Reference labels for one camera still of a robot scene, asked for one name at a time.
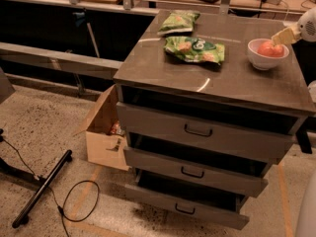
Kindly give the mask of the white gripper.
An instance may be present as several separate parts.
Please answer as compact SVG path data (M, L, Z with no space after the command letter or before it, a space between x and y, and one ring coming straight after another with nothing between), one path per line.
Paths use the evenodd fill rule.
M290 26L272 36L274 45L293 44L300 39L316 41L316 7L305 12L298 21L298 26Z

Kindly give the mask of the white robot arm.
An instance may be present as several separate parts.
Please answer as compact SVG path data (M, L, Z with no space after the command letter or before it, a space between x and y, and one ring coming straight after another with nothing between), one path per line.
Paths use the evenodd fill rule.
M299 40L316 41L316 8L308 10L297 23L272 36L273 44L292 44ZM309 179L304 192L295 237L316 237L316 172Z

